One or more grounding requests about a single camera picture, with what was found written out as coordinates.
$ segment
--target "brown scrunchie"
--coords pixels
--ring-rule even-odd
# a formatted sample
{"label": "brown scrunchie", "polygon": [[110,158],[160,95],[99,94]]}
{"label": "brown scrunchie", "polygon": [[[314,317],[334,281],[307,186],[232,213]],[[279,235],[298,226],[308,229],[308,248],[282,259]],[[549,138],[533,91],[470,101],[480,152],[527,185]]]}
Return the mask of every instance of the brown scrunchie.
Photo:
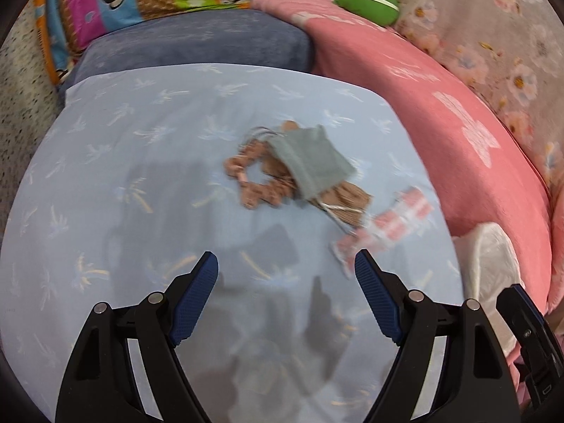
{"label": "brown scrunchie", "polygon": [[246,176],[246,168],[258,159],[270,155],[269,146],[264,141],[252,140],[239,155],[227,159],[223,166],[228,176],[237,178],[241,186],[241,203],[254,210],[261,200],[278,206],[284,197],[294,197],[295,182],[289,175],[270,180],[268,184],[252,183]]}

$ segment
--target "floral fabric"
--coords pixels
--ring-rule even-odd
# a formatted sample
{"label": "floral fabric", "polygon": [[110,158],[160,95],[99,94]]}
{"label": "floral fabric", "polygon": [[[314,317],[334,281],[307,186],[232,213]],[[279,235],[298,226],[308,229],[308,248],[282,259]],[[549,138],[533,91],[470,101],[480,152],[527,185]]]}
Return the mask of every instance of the floral fabric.
{"label": "floral fabric", "polygon": [[564,295],[564,26],[548,0],[399,1],[396,30],[492,109],[544,179],[553,209],[553,309]]}

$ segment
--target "gray fabric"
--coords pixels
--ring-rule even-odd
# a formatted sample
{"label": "gray fabric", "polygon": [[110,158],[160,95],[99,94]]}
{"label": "gray fabric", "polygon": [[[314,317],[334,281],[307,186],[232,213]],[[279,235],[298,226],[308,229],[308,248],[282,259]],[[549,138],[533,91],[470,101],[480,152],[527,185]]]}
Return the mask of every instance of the gray fabric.
{"label": "gray fabric", "polygon": [[274,155],[288,167],[301,197],[307,200],[316,198],[355,172],[328,140],[322,125],[272,137],[269,144]]}
{"label": "gray fabric", "polygon": [[254,9],[198,11],[118,30],[93,41],[61,85],[103,73],[184,63],[237,63],[309,72],[313,44],[293,25]]}
{"label": "gray fabric", "polygon": [[[439,200],[407,132],[375,93],[241,65],[95,76],[69,90],[41,142],[0,254],[5,355],[49,418],[92,307],[138,304],[210,250],[220,277],[176,352],[211,421],[363,421],[397,348],[330,251],[343,232],[307,202],[247,210],[223,170],[249,129],[287,119],[324,126],[356,168],[350,181],[373,196],[370,215],[389,209],[397,192],[421,189],[433,207],[428,220],[375,258],[407,288],[462,302]],[[247,174],[264,179],[259,164]],[[138,354],[133,362],[139,379]],[[433,362],[428,376],[440,370]],[[146,382],[139,392],[157,413]]]}

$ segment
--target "small fabric pouch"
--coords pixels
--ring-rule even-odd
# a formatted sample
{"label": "small fabric pouch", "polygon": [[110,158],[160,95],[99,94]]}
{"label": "small fabric pouch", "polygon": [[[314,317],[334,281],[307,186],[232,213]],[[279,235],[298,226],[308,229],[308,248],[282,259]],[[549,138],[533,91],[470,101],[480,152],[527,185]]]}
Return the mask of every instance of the small fabric pouch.
{"label": "small fabric pouch", "polygon": [[306,200],[317,198],[355,173],[350,162],[329,141],[322,125],[274,136],[269,145]]}

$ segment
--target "light blue bed sheet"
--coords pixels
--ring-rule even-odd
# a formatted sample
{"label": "light blue bed sheet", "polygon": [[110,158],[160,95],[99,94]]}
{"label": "light blue bed sheet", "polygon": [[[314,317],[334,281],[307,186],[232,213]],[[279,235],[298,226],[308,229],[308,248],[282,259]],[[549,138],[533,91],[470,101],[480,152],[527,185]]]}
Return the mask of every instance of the light blue bed sheet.
{"label": "light blue bed sheet", "polygon": [[[307,203],[246,210],[223,173],[250,128],[286,119],[325,126],[357,169],[350,181],[373,196],[370,213],[410,186],[425,193],[434,207],[425,227],[376,259],[408,288],[462,302],[439,201],[380,96],[242,65],[94,76],[68,91],[33,158],[0,258],[5,355],[50,419],[92,306],[137,304],[211,250],[220,278],[193,336],[177,348],[211,420],[363,421],[397,349],[330,251],[343,232]],[[249,173],[260,179],[258,168]],[[140,394],[157,415],[146,383]]]}

